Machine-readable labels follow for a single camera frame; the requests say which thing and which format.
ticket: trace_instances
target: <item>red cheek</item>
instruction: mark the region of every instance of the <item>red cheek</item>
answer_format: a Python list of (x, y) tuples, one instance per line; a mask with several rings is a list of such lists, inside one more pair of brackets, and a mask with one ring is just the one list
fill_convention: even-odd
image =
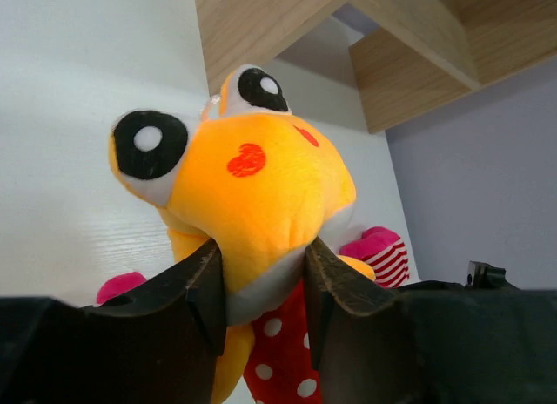
[(294, 125), (294, 128), (296, 130), (299, 131), (299, 133), (304, 136), (304, 138), (309, 141), (310, 143), (312, 143), (312, 145), (314, 145), (315, 147), (319, 147), (319, 141), (317, 141), (315, 139), (315, 137), (308, 131), (308, 130), (304, 130), (302, 128), (298, 128), (296, 125)]
[(240, 146), (239, 155), (228, 162), (228, 172), (236, 178), (255, 175), (265, 167), (266, 157), (263, 149), (252, 143)]

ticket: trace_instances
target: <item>red and white striped fabric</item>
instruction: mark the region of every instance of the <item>red and white striped fabric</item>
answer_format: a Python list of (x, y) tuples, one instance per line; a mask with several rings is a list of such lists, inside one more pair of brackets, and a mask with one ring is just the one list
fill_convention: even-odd
[(378, 285), (394, 288), (410, 279), (408, 251), (396, 232), (385, 227), (372, 227), (362, 238), (343, 246), (340, 254), (368, 263)]

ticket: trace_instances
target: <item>black and white eye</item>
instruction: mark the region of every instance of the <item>black and white eye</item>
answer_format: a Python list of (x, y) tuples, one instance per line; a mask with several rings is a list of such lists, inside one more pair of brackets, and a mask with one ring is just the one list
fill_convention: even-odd
[(231, 76), (227, 83), (224, 116), (247, 112), (290, 113), (280, 84), (257, 66), (246, 64)]
[(142, 199), (165, 206), (189, 140), (186, 123), (158, 111), (133, 111), (112, 132), (117, 168)]

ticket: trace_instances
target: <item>plush toy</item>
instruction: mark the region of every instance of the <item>plush toy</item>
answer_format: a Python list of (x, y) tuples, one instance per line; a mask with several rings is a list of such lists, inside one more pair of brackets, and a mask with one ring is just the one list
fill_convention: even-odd
[(375, 282), (385, 288), (395, 288), (410, 279), (406, 245), (388, 228), (366, 230), (359, 240), (342, 246), (340, 254), (366, 262), (375, 272)]
[[(229, 328), (212, 402), (225, 400), (243, 374), (258, 404), (318, 404), (301, 260), (318, 236), (334, 246), (352, 215), (354, 183), (331, 142), (291, 114), (263, 70), (231, 73), (219, 102), (215, 119), (124, 115), (111, 132), (111, 168), (157, 207), (176, 261), (209, 238), (220, 248)], [(342, 259), (373, 278), (369, 265)], [(140, 275), (123, 275), (99, 297), (138, 283)]]

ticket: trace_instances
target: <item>wooden shelf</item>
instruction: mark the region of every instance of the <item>wooden shelf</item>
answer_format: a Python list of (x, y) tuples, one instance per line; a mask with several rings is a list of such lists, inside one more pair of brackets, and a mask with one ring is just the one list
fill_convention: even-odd
[(370, 132), (557, 54), (557, 0), (196, 0), (207, 80), (264, 64), (350, 2), (379, 24), (351, 49)]

